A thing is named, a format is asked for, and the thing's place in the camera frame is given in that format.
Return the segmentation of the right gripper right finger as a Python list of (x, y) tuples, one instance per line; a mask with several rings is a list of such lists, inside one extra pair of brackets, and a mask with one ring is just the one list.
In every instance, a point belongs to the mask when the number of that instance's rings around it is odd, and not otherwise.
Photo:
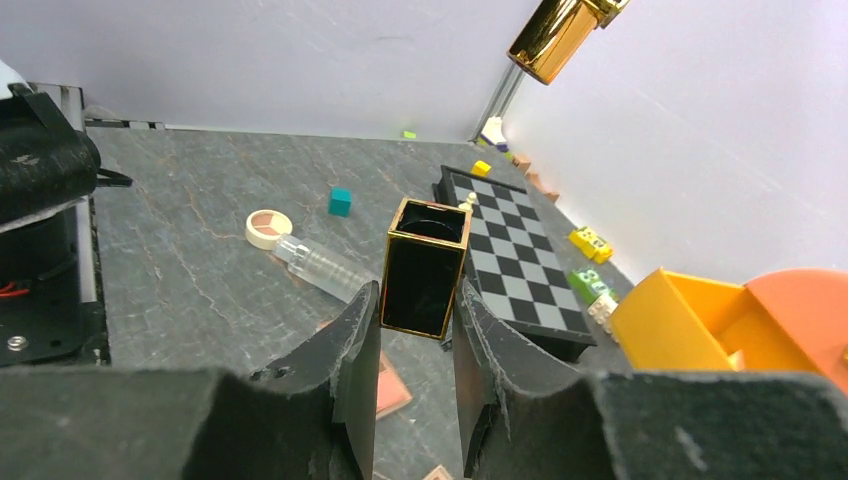
[(464, 477), (580, 471), (565, 396), (579, 371), (496, 318), (468, 279), (455, 293), (452, 355)]

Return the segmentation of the yellow drawer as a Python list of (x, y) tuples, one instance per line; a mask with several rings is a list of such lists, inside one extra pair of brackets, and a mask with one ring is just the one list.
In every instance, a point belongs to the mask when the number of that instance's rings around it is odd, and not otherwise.
[(609, 325), (643, 370), (820, 370), (746, 287), (659, 268), (612, 313)]

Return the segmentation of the orange top drawer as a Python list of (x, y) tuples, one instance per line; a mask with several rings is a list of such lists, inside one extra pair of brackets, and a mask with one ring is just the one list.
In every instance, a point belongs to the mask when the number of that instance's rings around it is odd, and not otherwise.
[(793, 268), (761, 275), (745, 288), (810, 364), (847, 391), (847, 273)]

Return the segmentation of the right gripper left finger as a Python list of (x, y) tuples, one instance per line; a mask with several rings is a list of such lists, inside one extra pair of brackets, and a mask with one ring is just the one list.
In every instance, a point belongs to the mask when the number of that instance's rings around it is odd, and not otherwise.
[(338, 317), (250, 375), (280, 400), (263, 416), (290, 479), (368, 479), (373, 472), (380, 291), (366, 282)]

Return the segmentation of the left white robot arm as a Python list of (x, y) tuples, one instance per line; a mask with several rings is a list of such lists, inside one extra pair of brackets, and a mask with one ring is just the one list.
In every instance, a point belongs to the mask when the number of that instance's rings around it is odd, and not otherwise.
[(77, 87), (1, 66), (1, 364), (111, 362), (94, 193), (128, 188)]

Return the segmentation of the colourful eyeshadow palette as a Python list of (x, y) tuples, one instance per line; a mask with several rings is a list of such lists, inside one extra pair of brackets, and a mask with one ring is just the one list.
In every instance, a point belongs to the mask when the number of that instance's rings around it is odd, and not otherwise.
[(438, 465), (425, 475), (423, 480), (453, 480), (453, 477), (443, 465)]

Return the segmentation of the small gold perfume bottle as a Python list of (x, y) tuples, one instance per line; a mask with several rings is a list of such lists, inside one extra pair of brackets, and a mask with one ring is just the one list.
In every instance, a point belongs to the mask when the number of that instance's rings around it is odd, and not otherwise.
[(604, 29), (629, 0), (544, 0), (508, 49), (525, 73), (550, 85), (589, 34)]

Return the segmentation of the black gold lipstick cap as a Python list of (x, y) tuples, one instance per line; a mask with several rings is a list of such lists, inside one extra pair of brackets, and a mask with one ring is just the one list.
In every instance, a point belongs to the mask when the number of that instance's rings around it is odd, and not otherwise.
[(402, 199), (387, 232), (379, 316), (383, 328), (445, 338), (470, 227), (467, 210)]

